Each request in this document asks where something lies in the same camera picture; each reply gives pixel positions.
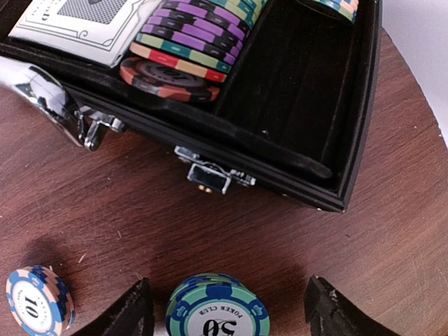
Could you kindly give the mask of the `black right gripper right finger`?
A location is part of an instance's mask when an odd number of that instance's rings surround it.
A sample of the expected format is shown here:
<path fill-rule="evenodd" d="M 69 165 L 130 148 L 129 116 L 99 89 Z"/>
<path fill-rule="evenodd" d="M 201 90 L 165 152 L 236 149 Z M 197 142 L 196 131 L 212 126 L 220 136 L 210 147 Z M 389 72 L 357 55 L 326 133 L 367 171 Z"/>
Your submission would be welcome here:
<path fill-rule="evenodd" d="M 398 336 L 370 318 L 321 276 L 311 276 L 304 294 L 312 336 Z"/>

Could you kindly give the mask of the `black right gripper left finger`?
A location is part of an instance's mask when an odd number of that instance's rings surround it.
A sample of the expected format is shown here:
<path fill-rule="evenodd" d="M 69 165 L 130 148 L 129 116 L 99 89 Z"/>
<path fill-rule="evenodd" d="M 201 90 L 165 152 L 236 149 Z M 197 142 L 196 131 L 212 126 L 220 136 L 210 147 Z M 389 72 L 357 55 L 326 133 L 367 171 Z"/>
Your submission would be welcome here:
<path fill-rule="evenodd" d="M 94 321 L 73 336 L 153 336 L 154 304 L 148 278 L 138 280 Z"/>

